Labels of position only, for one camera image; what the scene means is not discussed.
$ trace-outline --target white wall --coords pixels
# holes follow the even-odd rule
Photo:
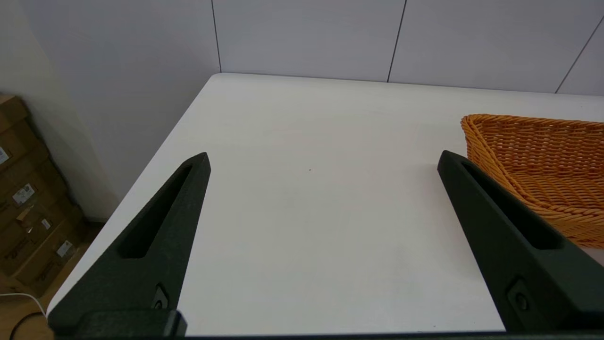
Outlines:
[[[110,216],[119,200],[18,0],[0,2],[0,92],[25,100],[35,128],[85,215]]]
[[[220,71],[210,0],[23,0],[122,199]]]

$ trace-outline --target black cable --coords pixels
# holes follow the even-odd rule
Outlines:
[[[10,331],[10,337],[8,338],[8,340],[14,340],[14,334],[17,333],[17,329],[19,329],[19,326],[21,324],[23,324],[23,322],[27,321],[28,319],[37,316],[37,315],[43,315],[42,312],[33,312],[33,313],[29,313],[28,315],[25,315],[23,318],[21,318],[21,320],[19,320],[19,322],[17,322],[16,325],[14,325],[13,330]]]

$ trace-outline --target white table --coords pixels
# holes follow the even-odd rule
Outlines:
[[[217,74],[49,309],[205,151],[188,335],[502,330],[436,170],[476,113],[603,121],[604,98]]]

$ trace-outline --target basket rim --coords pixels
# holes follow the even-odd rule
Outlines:
[[[552,220],[570,222],[570,223],[591,223],[595,225],[604,226],[604,209],[594,208],[573,208],[569,206],[559,206],[551,204],[545,201],[538,200],[534,196],[526,192],[522,186],[510,175],[510,172],[501,163],[499,158],[496,156],[495,151],[488,145],[480,132],[476,123],[485,121],[498,121],[505,120],[506,122],[517,121],[518,123],[528,123],[533,125],[564,125],[564,126],[593,126],[603,127],[604,123],[599,122],[585,122],[583,120],[564,120],[564,119],[549,119],[549,118],[531,118],[531,117],[520,117],[520,116],[508,116],[508,115],[493,115],[493,114],[471,114],[464,116],[461,119],[461,127],[464,133],[472,135],[478,139],[482,147],[488,152],[492,160],[495,161],[496,167],[503,173],[507,183],[504,187],[508,190],[513,190],[514,196],[519,198],[524,204],[533,209],[539,215],[544,218],[551,218]]]
[[[522,117],[522,116],[511,116],[507,114],[469,114],[462,118],[462,121],[467,122],[496,122],[498,120],[505,120],[507,122],[518,122],[529,125],[559,125],[559,126],[594,126],[604,128],[602,122],[588,122],[586,120],[570,120],[570,119],[554,119],[554,118],[537,118],[537,117]]]

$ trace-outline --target wicker basket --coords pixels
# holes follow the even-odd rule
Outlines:
[[[463,117],[467,157],[568,239],[604,249],[604,123]]]

